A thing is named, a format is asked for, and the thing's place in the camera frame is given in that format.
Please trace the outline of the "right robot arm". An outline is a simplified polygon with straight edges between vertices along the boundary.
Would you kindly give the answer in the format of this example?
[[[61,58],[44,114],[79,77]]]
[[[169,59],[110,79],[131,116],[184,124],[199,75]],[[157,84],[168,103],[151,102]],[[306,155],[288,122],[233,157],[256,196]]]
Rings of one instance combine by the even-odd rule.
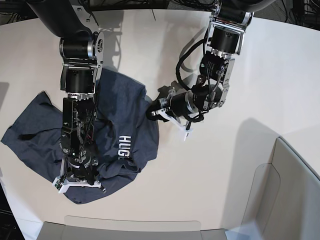
[[[42,23],[60,38],[62,106],[60,145],[63,152],[55,187],[101,187],[94,142],[98,87],[104,55],[104,34],[83,0],[29,0]]]

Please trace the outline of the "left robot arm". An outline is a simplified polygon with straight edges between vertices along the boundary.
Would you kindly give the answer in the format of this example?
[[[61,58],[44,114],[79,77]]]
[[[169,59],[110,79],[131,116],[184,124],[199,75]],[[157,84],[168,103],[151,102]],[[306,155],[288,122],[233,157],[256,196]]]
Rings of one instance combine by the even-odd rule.
[[[155,100],[146,117],[152,121],[179,123],[181,117],[187,125],[204,120],[204,115],[220,108],[226,101],[229,81],[234,66],[234,55],[240,55],[244,35],[254,13],[272,4],[271,0],[183,0],[181,4],[210,12],[209,23],[203,39],[194,43],[178,60],[175,67],[177,82],[184,92],[174,88],[166,97]],[[202,48],[199,75],[193,86],[188,86],[181,76],[184,61]]]

